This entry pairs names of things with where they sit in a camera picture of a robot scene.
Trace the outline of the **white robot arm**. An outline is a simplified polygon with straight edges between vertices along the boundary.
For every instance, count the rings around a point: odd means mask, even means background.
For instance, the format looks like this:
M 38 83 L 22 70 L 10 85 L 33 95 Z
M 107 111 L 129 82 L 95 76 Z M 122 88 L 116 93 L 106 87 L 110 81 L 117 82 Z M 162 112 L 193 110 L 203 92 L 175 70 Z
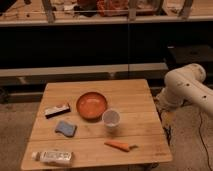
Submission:
M 196 63 L 169 71 L 164 77 L 165 87 L 157 95 L 159 107 L 171 111 L 187 100 L 213 118 L 213 89 L 203 84 L 205 69 Z

